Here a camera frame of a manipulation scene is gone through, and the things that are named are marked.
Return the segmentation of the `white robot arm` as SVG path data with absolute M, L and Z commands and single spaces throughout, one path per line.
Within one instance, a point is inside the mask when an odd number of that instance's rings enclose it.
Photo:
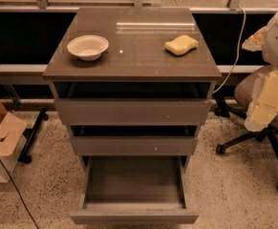
M 261 51 L 263 59 L 273 67 L 267 74 L 258 74 L 246 112 L 245 127 L 251 132 L 260 132 L 278 115 L 278 11 L 242 48 Z

